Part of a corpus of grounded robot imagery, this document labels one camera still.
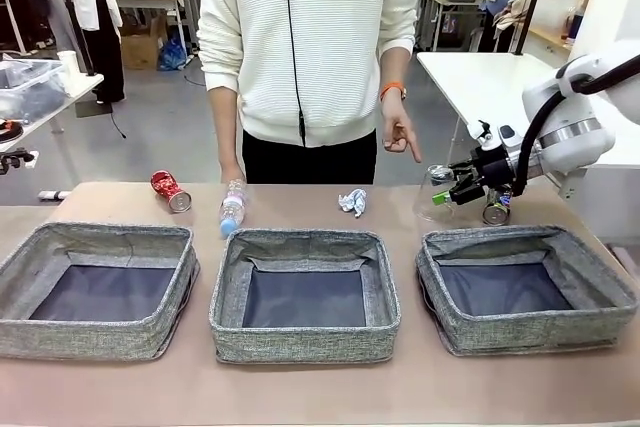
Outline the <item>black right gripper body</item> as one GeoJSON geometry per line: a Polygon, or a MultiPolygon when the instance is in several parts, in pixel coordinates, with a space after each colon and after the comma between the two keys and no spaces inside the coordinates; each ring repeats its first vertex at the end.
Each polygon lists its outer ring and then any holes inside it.
{"type": "Polygon", "coordinates": [[[512,184],[516,174],[510,163],[510,157],[504,147],[484,150],[478,147],[474,151],[474,169],[482,186],[494,188],[496,186],[512,184]]]}

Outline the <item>person's left hand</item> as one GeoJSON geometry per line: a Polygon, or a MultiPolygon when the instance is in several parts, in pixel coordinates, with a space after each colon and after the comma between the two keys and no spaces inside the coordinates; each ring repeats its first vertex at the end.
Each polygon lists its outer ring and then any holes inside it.
{"type": "Polygon", "coordinates": [[[381,103],[384,121],[383,145],[387,152],[403,153],[409,150],[417,163],[422,156],[410,117],[408,116],[401,93],[397,89],[387,92],[381,103]]]}

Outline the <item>person's right hand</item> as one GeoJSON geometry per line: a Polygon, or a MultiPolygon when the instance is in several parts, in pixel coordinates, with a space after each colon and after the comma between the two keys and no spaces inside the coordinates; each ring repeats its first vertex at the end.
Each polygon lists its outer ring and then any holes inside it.
{"type": "Polygon", "coordinates": [[[221,181],[229,184],[233,181],[246,181],[246,176],[241,166],[237,162],[227,162],[220,164],[221,181]]]}

